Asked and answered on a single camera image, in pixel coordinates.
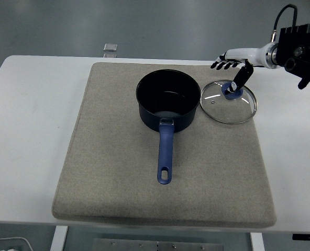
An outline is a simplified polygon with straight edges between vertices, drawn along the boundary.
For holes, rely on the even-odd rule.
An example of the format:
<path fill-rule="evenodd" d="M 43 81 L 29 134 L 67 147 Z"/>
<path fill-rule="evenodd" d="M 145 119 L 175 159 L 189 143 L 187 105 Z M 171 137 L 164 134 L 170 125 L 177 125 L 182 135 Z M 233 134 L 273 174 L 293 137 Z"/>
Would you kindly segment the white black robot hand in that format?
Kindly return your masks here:
<path fill-rule="evenodd" d="M 274 43 L 268 43 L 262 48 L 231 49 L 220 55 L 211 65 L 212 69 L 227 70 L 243 64 L 229 86 L 223 91 L 225 96 L 234 95 L 243 88 L 253 74 L 254 67 L 274 69 L 276 65 L 272 61 L 272 49 Z"/>

